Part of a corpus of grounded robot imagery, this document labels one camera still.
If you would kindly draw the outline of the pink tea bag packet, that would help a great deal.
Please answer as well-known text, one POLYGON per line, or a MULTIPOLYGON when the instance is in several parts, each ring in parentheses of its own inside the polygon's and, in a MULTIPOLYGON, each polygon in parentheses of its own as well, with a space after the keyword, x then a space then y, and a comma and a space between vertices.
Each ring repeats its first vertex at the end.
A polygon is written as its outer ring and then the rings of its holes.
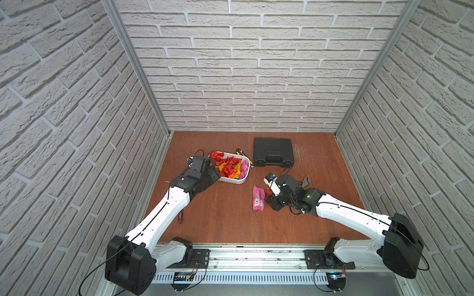
POLYGON ((253 210, 264 211, 265 206, 265 191, 263 188, 253 187, 253 210))

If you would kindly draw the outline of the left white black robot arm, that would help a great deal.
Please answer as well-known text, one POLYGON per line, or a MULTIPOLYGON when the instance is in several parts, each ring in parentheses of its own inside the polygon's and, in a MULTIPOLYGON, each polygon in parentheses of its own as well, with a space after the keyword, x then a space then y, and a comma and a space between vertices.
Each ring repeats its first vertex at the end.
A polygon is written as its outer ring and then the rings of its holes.
POLYGON ((186 169, 170 182, 165 196, 148 216, 124 237, 114 236, 109 241, 105 279, 139 296, 151 285, 156 273, 175 263, 189 262, 192 244, 181 238, 159 248, 158 254, 153 252, 174 218, 219 178, 212 159, 190 158, 186 169))

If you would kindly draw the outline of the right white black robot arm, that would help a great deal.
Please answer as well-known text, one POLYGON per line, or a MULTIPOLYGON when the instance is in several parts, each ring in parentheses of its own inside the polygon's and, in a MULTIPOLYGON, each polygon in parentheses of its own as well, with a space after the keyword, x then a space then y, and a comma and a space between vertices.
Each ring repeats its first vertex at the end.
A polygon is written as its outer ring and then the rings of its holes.
POLYGON ((384 265, 404 278, 416 277, 424 243, 408 217, 369 212, 313 187, 304 189, 288 174, 279 178, 269 174, 264 181, 270 189, 265 200, 274 211, 288 207, 295 215, 332 220, 366 236, 365 240, 331 238, 319 256, 320 265, 339 268, 365 262, 384 265))

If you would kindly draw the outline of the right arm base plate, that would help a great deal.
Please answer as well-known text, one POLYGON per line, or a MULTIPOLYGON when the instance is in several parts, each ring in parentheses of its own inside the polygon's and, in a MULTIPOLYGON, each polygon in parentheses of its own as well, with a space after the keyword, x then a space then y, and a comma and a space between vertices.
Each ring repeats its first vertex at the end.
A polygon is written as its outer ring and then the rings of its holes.
POLYGON ((338 259, 332 252, 326 250, 305 250, 305 261, 309 270, 355 270, 354 262, 345 263, 338 259))

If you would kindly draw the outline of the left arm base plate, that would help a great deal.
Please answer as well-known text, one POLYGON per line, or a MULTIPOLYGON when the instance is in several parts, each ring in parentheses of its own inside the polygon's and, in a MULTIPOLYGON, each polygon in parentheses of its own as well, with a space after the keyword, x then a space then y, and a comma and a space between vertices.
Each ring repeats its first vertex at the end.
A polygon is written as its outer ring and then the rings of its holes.
POLYGON ((209 266, 210 249, 193 249, 187 250, 182 261, 174 263, 167 268, 182 269, 194 268, 199 264, 199 268, 207 268, 209 266))

